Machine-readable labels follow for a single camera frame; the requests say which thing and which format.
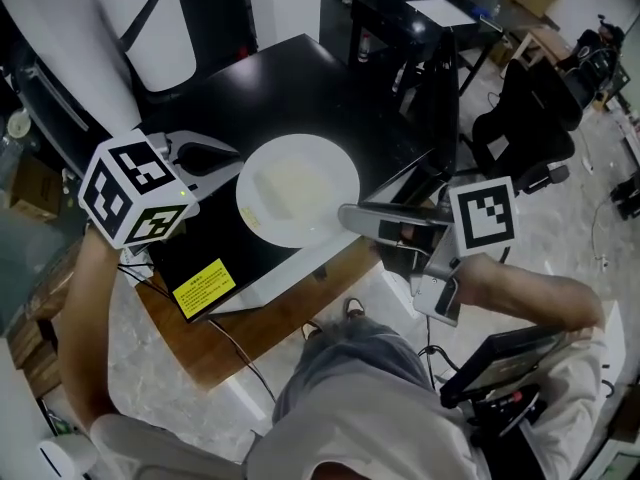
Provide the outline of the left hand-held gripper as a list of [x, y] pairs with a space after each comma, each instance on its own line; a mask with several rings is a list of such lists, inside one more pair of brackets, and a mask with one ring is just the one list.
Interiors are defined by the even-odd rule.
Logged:
[[213, 162], [185, 168], [185, 183], [139, 129], [99, 144], [78, 200], [115, 249], [165, 240], [204, 200], [239, 175], [240, 153], [193, 131], [169, 133], [172, 162]]

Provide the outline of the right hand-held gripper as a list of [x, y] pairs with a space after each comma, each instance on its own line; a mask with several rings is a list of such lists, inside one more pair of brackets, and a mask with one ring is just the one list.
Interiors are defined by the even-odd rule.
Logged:
[[514, 244], [517, 218], [508, 177], [446, 192], [448, 205], [433, 208], [391, 203], [343, 204], [338, 220], [352, 232], [377, 232], [411, 253], [403, 276], [413, 309], [447, 325], [458, 323], [458, 271], [479, 253], [503, 253]]

